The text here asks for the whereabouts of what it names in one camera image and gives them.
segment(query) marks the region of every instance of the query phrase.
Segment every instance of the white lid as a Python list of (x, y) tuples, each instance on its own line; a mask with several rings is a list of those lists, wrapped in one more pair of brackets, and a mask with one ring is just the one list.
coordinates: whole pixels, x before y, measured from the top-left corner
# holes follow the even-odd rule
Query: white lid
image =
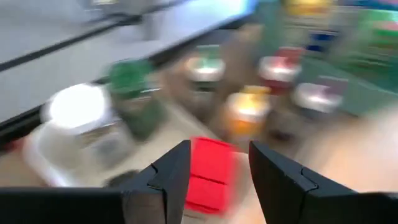
[(327, 86), (312, 83), (300, 84), (293, 94), (294, 102), (302, 108), (320, 111), (323, 113), (332, 112), (341, 102), (343, 97), (340, 95), (324, 94)]
[(273, 60), (282, 57), (263, 57), (260, 60), (259, 74), (265, 80), (291, 82), (301, 72), (301, 65), (293, 68), (272, 66)]
[(225, 70), (225, 63), (222, 59), (212, 59), (216, 61), (216, 66), (196, 67), (198, 58), (190, 58), (187, 62), (189, 79), (196, 82), (215, 82), (222, 78)]
[(79, 84), (54, 94), (41, 117), (60, 129), (80, 134), (101, 125), (109, 109), (109, 96), (103, 88)]

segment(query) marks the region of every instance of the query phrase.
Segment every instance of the red block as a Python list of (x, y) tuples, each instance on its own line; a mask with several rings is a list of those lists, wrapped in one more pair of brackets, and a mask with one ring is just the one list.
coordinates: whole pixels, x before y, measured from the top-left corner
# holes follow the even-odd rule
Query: red block
[(203, 213), (223, 213), (229, 203), (233, 147), (208, 138), (192, 140), (191, 177), (186, 207)]

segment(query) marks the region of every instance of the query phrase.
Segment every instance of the green jar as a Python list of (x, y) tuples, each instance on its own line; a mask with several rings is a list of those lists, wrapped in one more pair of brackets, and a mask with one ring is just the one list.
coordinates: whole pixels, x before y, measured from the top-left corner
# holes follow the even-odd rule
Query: green jar
[(164, 118), (160, 102), (154, 97), (159, 88), (148, 80), (152, 71), (146, 60), (123, 60), (113, 64), (108, 72), (113, 106), (140, 141), (146, 140)]

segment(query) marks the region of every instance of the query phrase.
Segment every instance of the spice jar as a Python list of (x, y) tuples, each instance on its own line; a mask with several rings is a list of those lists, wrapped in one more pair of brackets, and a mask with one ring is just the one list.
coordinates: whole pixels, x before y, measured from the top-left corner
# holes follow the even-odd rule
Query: spice jar
[(301, 83), (270, 114), (268, 126), (273, 138), (282, 141), (303, 139), (311, 127), (329, 117), (343, 101), (346, 80), (320, 77)]
[(260, 61), (259, 75), (265, 86), (271, 88), (272, 95), (283, 95), (292, 86), (295, 77), (301, 72), (299, 64), (301, 48), (281, 47), (276, 56), (263, 57)]
[(245, 86), (240, 93), (230, 95), (226, 102), (226, 125), (230, 140), (241, 147), (248, 147), (265, 123), (270, 110), (268, 94), (263, 86)]
[(82, 165), (85, 172), (109, 169), (131, 152), (123, 122), (112, 112), (109, 95), (100, 86), (66, 88), (49, 99), (41, 115), (52, 131), (72, 137), (76, 145), (54, 155)]
[(138, 140), (147, 139), (164, 119), (155, 93), (160, 89), (149, 80), (152, 67), (145, 60), (123, 60), (109, 69), (108, 91), (118, 115)]
[(218, 45), (197, 47), (197, 55), (188, 60), (187, 78), (193, 96), (195, 109), (210, 105), (217, 84), (222, 79), (225, 64), (220, 58)]
[(321, 118), (333, 112), (342, 103), (342, 92), (339, 89), (327, 84), (301, 83), (295, 89), (292, 101), (301, 108), (304, 116)]

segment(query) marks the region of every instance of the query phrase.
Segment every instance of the orange jar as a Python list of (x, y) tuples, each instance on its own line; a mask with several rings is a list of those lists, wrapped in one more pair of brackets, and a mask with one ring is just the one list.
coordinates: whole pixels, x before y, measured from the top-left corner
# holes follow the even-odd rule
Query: orange jar
[(228, 97), (226, 125), (232, 142), (246, 142), (259, 134), (270, 111), (269, 92), (267, 87), (245, 86)]

